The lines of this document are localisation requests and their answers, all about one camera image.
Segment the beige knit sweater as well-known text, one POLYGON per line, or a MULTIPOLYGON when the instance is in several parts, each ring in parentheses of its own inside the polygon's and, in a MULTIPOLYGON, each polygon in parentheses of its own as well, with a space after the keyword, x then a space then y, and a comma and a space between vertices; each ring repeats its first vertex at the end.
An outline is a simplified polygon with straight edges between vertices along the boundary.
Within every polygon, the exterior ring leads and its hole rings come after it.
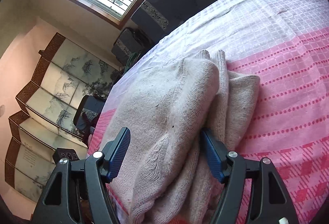
POLYGON ((202 223, 220 186, 200 150, 201 128, 234 149, 251 122, 260 78, 228 71, 225 54, 193 57, 138 73, 102 139, 121 128, 131 142, 111 189, 127 223, 202 223))

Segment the black chair with clothes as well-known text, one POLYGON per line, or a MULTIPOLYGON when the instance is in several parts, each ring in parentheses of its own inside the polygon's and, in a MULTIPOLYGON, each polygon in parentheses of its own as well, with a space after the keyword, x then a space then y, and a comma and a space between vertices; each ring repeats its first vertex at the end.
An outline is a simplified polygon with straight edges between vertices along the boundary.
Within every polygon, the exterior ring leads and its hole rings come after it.
POLYGON ((90 134, 92 128, 96 127, 105 102, 104 97, 96 94, 82 98, 73 119, 73 124, 81 136, 90 134))

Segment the painted folding screen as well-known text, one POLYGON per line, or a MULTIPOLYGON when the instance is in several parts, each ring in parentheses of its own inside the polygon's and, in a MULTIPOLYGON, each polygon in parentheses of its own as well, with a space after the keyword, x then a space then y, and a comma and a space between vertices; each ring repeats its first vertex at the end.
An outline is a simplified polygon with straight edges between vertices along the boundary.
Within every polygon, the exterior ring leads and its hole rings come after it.
POLYGON ((37 202, 55 163, 57 148, 88 151, 87 139, 73 124, 85 95, 107 99, 118 71, 61 34, 55 34, 31 80, 16 95, 20 110, 9 117, 12 138, 5 158, 5 181, 37 202))

